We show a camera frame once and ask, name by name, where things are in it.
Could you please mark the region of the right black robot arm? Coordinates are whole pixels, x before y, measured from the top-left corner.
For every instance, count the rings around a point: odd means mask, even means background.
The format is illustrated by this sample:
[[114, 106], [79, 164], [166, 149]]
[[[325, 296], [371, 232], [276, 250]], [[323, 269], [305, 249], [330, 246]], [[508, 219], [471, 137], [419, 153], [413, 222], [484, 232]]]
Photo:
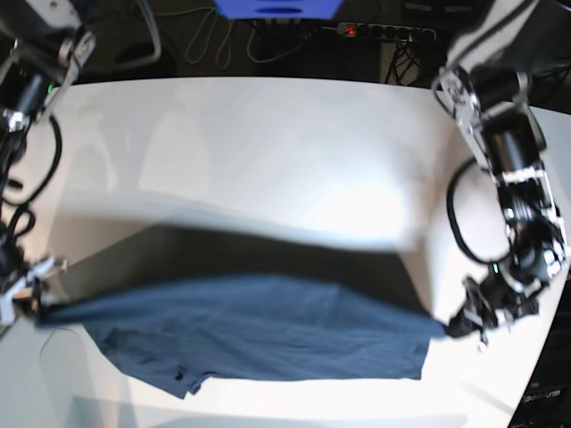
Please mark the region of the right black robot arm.
[[21, 187], [11, 168], [21, 160], [30, 128], [46, 121], [54, 133], [54, 157], [37, 188], [19, 202], [1, 199], [12, 215], [1, 223], [1, 322], [15, 319], [15, 300], [36, 302], [43, 278], [65, 260], [25, 259], [19, 240], [36, 224], [33, 202], [47, 188], [62, 158], [62, 131], [53, 111], [76, 82], [96, 47], [91, 29], [94, 1], [3, 1], [1, 34], [13, 41], [1, 62], [1, 189]]

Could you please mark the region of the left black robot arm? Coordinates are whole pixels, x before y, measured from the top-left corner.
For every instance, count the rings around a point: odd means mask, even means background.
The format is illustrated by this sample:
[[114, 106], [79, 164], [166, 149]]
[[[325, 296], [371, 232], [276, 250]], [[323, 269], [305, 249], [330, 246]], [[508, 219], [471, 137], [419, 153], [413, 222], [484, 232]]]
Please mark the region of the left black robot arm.
[[462, 176], [479, 167], [494, 183], [506, 254], [484, 262], [481, 281], [466, 277], [466, 298], [445, 331], [458, 339], [509, 325], [539, 311], [539, 295], [561, 273], [569, 253], [564, 219], [555, 202], [542, 152], [546, 141], [529, 102], [534, 76], [567, 65], [567, 1], [494, 1], [451, 42], [431, 89], [455, 121], [472, 157], [453, 174], [446, 210], [459, 249], [454, 196]]

